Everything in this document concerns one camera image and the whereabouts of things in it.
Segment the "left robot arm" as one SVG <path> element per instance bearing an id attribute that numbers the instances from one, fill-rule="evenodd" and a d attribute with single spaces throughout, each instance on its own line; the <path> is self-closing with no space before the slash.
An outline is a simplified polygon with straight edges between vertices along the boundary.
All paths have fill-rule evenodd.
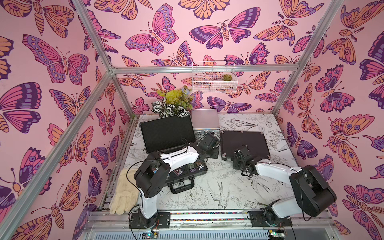
<path id="1" fill-rule="evenodd" d="M 182 143 L 181 147 L 173 148 L 172 152 L 150 153 L 141 161 L 142 165 L 134 174 L 142 203 L 139 213 L 145 220 L 157 215 L 157 196 L 171 178 L 170 173 L 194 164 L 197 160 L 210 158 L 212 152 L 219 148 L 220 139 L 213 132 L 208 132 L 197 142 L 188 143 L 186 139 L 182 139 Z"/>

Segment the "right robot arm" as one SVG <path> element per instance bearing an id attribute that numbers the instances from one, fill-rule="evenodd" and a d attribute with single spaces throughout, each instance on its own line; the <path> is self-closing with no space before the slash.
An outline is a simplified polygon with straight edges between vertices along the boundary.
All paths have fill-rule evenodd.
<path id="1" fill-rule="evenodd" d="M 256 161 L 247 146 L 235 150 L 234 167 L 245 177 L 261 176 L 290 185 L 294 195 L 265 207 L 270 219 L 283 219 L 299 213 L 316 217 L 337 200 L 337 195 L 313 166 L 290 167 L 268 160 Z"/>

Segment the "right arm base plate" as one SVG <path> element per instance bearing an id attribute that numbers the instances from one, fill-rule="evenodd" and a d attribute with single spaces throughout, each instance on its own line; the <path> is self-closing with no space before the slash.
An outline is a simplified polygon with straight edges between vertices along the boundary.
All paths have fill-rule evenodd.
<path id="1" fill-rule="evenodd" d="M 278 218 L 270 211 L 249 211 L 247 218 L 251 221 L 252 227 L 292 227 L 292 221 L 289 217 Z"/>

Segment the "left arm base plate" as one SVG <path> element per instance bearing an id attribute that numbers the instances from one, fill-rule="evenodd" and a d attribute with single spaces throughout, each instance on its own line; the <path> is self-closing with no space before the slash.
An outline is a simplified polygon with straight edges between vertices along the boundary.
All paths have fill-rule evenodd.
<path id="1" fill-rule="evenodd" d="M 130 216 L 130 228 L 131 229 L 168 229 L 171 223 L 170 212 L 159 212 L 152 216 L 150 219 L 146 219 L 140 212 L 133 213 Z"/>

